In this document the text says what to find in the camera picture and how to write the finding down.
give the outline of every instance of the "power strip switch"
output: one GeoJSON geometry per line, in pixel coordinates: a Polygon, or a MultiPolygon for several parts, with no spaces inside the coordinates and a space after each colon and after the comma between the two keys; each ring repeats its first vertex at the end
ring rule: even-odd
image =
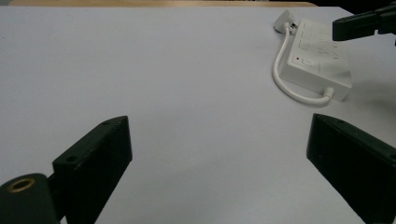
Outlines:
{"type": "Polygon", "coordinates": [[[342,101],[352,88],[346,46],[332,41],[332,29],[322,23],[301,19],[289,57],[280,64],[279,76],[322,94],[334,89],[333,99],[342,101]]]}

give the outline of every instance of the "bolt hole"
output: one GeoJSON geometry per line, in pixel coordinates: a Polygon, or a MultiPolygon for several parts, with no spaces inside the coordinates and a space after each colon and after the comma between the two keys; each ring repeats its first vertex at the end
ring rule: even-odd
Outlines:
{"type": "Polygon", "coordinates": [[[77,157],[75,157],[75,156],[71,156],[66,159],[66,161],[68,161],[68,162],[72,162],[72,161],[76,161],[76,160],[77,160],[77,157]]]}
{"type": "Polygon", "coordinates": [[[11,193],[18,193],[23,190],[29,189],[35,183],[33,178],[24,178],[12,183],[7,190],[11,193]]]}

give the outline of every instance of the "white tabletop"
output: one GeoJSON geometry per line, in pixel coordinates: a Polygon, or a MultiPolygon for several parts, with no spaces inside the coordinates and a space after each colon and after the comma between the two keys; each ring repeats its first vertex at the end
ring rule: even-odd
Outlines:
{"type": "Polygon", "coordinates": [[[301,105],[271,77],[284,10],[0,7],[0,182],[50,175],[85,133],[127,115],[134,160],[97,223],[363,223],[306,144],[321,113],[396,147],[394,35],[346,42],[344,102],[301,105]]]}

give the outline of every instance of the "white cable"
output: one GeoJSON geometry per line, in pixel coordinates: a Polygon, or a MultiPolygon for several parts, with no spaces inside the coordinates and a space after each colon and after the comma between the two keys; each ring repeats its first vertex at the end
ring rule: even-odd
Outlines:
{"type": "Polygon", "coordinates": [[[280,59],[282,58],[283,52],[286,49],[286,46],[289,43],[289,37],[290,37],[290,26],[288,22],[285,22],[283,25],[284,29],[285,29],[285,33],[286,33],[286,37],[285,40],[283,41],[282,47],[280,48],[279,53],[277,54],[275,63],[274,63],[274,69],[273,69],[273,78],[274,81],[276,83],[276,85],[283,91],[285,92],[289,97],[291,97],[292,99],[306,104],[306,105],[326,105],[327,103],[330,102],[330,100],[332,99],[332,97],[334,96],[334,89],[333,88],[326,88],[326,90],[323,93],[323,97],[321,98],[308,98],[308,97],[304,97],[294,91],[292,91],[289,87],[287,87],[282,79],[280,79],[279,77],[279,73],[277,72],[277,69],[279,67],[279,62],[280,59]]]}

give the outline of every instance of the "white power strip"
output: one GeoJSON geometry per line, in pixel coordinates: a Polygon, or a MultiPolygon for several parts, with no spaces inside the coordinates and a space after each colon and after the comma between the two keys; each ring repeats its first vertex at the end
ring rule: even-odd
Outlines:
{"type": "Polygon", "coordinates": [[[282,79],[319,94],[333,88],[337,101],[352,88],[347,49],[343,43],[332,41],[331,27],[301,19],[286,55],[289,57],[280,65],[282,79]]]}

